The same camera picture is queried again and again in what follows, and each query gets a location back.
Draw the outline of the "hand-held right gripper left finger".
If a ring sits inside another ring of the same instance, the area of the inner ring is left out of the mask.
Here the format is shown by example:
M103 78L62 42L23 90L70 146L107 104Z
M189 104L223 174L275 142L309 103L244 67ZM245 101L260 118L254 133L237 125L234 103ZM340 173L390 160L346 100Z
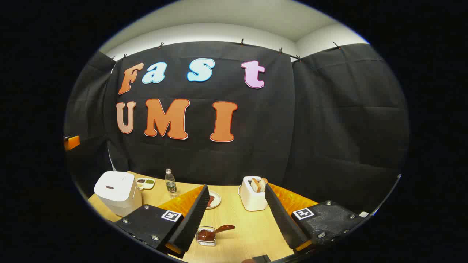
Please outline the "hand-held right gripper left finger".
M182 258L209 202L205 184L162 205L144 204L114 224L152 249Z

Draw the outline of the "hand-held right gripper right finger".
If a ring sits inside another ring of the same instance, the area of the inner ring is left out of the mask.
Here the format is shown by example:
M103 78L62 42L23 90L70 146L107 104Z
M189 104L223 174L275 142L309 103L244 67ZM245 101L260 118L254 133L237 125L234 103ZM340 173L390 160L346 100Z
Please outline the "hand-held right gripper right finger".
M331 200L315 202L267 183L265 198L289 248L294 252L319 250L337 243L368 220Z

